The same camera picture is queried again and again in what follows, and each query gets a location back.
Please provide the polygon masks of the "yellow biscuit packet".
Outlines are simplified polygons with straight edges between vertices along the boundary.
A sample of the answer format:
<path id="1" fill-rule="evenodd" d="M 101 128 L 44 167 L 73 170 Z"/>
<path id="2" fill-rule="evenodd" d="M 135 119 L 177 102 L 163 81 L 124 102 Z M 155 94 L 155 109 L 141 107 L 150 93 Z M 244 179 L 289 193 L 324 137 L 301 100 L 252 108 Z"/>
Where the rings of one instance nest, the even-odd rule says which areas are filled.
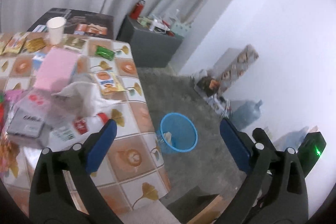
<path id="1" fill-rule="evenodd" d="M 91 77 L 98 84 L 101 94 L 104 96 L 125 91 L 125 88 L 112 71 L 94 72 L 91 73 Z"/>

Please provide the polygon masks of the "blue trash basket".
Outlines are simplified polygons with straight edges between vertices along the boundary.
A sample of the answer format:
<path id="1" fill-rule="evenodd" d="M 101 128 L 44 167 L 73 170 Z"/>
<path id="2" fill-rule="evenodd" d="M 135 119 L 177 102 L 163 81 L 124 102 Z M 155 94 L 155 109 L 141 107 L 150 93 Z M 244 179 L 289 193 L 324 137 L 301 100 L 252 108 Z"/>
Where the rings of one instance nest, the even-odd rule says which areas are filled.
<path id="1" fill-rule="evenodd" d="M 180 113 L 166 114 L 156 131 L 162 153 L 185 153 L 198 143 L 198 132 L 192 121 Z"/>

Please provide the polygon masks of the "grey small box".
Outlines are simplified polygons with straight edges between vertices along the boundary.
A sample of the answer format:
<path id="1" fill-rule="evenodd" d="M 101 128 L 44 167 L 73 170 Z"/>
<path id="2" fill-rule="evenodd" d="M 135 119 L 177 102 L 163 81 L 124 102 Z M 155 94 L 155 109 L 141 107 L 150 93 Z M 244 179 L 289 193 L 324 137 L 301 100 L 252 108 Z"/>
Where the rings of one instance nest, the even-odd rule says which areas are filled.
<path id="1" fill-rule="evenodd" d="M 51 127 L 41 118 L 18 109 L 6 130 L 10 141 L 18 145 L 43 149 L 49 142 Z"/>

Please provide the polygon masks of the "blue water jug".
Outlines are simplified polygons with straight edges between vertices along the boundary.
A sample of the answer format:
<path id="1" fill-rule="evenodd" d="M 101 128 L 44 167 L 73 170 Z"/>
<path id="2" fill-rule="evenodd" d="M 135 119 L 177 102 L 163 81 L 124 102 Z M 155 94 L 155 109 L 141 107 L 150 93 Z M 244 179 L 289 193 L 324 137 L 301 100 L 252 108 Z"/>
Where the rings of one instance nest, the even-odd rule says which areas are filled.
<path id="1" fill-rule="evenodd" d="M 243 131 L 246 127 L 257 121 L 261 117 L 261 106 L 263 101 L 247 101 L 237 108 L 231 115 L 230 121 L 238 131 Z"/>

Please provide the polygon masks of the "patterned tablecloth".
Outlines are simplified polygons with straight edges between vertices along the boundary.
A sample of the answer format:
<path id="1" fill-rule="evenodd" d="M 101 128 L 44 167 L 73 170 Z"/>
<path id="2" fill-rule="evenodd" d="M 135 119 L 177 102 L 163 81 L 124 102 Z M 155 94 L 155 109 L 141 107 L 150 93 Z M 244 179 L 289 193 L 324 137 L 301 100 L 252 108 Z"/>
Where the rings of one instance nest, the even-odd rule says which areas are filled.
<path id="1" fill-rule="evenodd" d="M 6 130 L 18 109 L 41 118 L 51 127 L 47 147 L 52 151 L 67 150 L 76 143 L 84 143 L 108 120 L 116 122 L 116 139 L 98 170 L 91 173 L 92 181 L 115 213 L 126 213 L 165 196 L 170 183 L 130 45 L 109 39 L 66 35 L 59 45 L 54 46 L 80 55 L 72 77 L 82 73 L 91 77 L 94 72 L 112 71 L 125 88 L 123 92 L 102 95 L 107 100 L 122 102 L 96 116 L 81 117 L 56 106 L 51 96 L 53 92 L 34 88 L 37 71 L 46 54 L 54 48 L 45 46 L 34 53 L 26 52 L 26 41 L 35 38 L 48 40 L 43 33 L 1 34 L 1 92 L 19 94 L 17 99 L 1 102 L 1 176 L 18 207 L 25 213 L 29 211 L 31 183 L 42 151 L 8 139 Z M 109 61 L 96 56 L 96 46 L 114 51 L 114 59 Z"/>

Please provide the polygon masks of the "patterned cardboard box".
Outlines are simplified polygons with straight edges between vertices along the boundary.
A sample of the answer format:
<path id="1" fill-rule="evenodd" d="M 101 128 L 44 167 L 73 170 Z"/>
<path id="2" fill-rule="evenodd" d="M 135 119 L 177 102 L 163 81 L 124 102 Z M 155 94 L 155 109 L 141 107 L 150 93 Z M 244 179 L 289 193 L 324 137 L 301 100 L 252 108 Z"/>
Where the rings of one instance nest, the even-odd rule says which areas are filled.
<path id="1" fill-rule="evenodd" d="M 218 93 L 227 91 L 259 58 L 250 44 L 243 49 L 228 48 L 213 66 L 213 78 L 220 82 Z"/>

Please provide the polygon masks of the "pink box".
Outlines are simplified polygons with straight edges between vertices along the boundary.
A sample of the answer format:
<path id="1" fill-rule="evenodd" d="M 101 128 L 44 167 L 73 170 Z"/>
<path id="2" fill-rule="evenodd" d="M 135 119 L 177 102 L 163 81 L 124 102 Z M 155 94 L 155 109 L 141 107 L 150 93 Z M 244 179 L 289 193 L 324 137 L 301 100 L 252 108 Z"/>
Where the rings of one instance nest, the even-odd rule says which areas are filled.
<path id="1" fill-rule="evenodd" d="M 52 48 L 37 71 L 34 88 L 60 92 L 70 82 L 79 57 L 77 52 Z"/>

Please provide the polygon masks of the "green snack packet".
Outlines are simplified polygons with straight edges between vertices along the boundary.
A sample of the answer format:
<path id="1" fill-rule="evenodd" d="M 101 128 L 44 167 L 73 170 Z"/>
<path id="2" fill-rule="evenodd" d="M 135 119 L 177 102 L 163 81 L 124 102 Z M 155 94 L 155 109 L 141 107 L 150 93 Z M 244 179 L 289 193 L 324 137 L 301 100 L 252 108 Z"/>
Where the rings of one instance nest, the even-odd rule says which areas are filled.
<path id="1" fill-rule="evenodd" d="M 112 61 L 114 59 L 115 52 L 103 46 L 96 46 L 95 55 Z"/>

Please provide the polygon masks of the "gold snack packet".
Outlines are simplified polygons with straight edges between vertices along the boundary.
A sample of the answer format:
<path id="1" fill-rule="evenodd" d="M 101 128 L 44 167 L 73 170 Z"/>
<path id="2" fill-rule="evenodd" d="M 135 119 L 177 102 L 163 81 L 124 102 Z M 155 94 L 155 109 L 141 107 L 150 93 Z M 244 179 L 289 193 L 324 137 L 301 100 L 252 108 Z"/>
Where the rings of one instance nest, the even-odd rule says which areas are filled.
<path id="1" fill-rule="evenodd" d="M 34 53 L 41 49 L 43 49 L 46 46 L 46 42 L 43 38 L 35 38 L 31 39 L 29 41 L 26 41 L 24 49 L 28 53 Z"/>

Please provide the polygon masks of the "white paper cup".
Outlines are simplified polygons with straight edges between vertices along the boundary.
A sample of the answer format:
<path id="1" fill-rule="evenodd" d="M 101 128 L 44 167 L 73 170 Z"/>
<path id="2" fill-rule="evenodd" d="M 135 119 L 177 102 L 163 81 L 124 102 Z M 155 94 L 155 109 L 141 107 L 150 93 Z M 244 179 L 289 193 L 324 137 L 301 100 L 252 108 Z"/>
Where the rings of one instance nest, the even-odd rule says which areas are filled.
<path id="1" fill-rule="evenodd" d="M 46 22 L 51 45 L 55 46 L 61 42 L 65 25 L 66 19 L 62 16 L 51 18 Z"/>

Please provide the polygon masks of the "dark grey cabinet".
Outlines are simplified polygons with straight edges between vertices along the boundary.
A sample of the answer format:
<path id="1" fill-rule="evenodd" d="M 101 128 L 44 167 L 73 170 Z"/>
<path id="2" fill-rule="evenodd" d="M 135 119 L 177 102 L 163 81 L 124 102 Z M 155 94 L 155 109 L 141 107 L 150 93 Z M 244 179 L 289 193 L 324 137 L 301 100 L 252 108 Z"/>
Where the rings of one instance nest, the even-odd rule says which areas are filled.
<path id="1" fill-rule="evenodd" d="M 117 40 L 130 44 L 136 67 L 164 68 L 182 44 L 183 37 L 150 31 L 126 16 Z"/>

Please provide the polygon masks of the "dark printed box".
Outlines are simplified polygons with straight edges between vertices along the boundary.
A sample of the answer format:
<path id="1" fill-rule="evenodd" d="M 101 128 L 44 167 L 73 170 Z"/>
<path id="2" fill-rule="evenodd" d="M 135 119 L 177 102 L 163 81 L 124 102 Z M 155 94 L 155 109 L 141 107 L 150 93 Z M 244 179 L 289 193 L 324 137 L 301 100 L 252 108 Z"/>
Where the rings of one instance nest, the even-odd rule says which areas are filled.
<path id="1" fill-rule="evenodd" d="M 28 32 L 46 32 L 46 22 L 54 17 L 66 19 L 65 34 L 113 39 L 113 16 L 90 11 L 52 8 L 44 13 Z"/>

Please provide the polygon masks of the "red thermos bottle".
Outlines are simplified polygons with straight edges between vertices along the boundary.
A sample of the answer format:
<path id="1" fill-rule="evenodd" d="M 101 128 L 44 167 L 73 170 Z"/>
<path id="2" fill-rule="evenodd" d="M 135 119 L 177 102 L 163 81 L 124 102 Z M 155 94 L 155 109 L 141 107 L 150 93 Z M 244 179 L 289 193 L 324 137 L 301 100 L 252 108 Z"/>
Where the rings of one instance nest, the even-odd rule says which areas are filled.
<path id="1" fill-rule="evenodd" d="M 145 7 L 145 3 L 146 2 L 144 0 L 139 0 L 131 10 L 129 17 L 136 20 L 142 12 L 143 8 Z"/>

